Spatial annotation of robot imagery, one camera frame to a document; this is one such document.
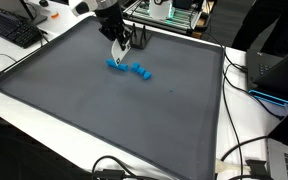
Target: white table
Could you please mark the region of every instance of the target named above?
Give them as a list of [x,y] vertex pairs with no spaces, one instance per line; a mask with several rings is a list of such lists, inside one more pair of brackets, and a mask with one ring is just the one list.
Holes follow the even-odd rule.
[[[38,0],[31,0],[31,2],[38,3]],[[68,6],[53,2],[49,2],[49,4],[49,7],[42,10],[42,14],[49,17],[51,12],[57,11],[60,16],[56,19],[49,17],[47,21],[39,24],[38,27],[48,32],[50,40],[59,36],[86,16],[77,18],[71,13]],[[207,43],[163,30],[158,31]],[[40,43],[36,43],[28,49],[22,49],[0,38],[0,53],[8,54],[17,60],[20,60],[39,47]],[[228,48],[227,54],[234,63],[245,63],[244,52]],[[0,56],[0,70],[10,66],[12,63],[8,58]],[[228,78],[238,87],[246,88],[245,75],[233,67],[228,71]],[[225,91],[240,141],[267,135],[279,123],[277,119],[269,115],[257,102],[231,88],[228,84],[225,86]],[[277,114],[286,113],[284,108],[271,104],[267,104],[267,106]],[[133,155],[1,93],[0,117],[83,169],[90,170],[98,158],[104,155],[112,155],[132,167],[131,170],[137,175],[151,176],[159,179],[174,179]],[[221,158],[234,145],[236,145],[236,138],[222,100],[217,131],[216,157]],[[266,160],[266,144],[264,141],[245,145],[242,151],[244,158]],[[238,151],[233,152],[226,162],[239,164]],[[102,161],[98,167],[119,168],[111,160]],[[226,171],[221,173],[218,179],[229,179],[239,174],[239,171]]]

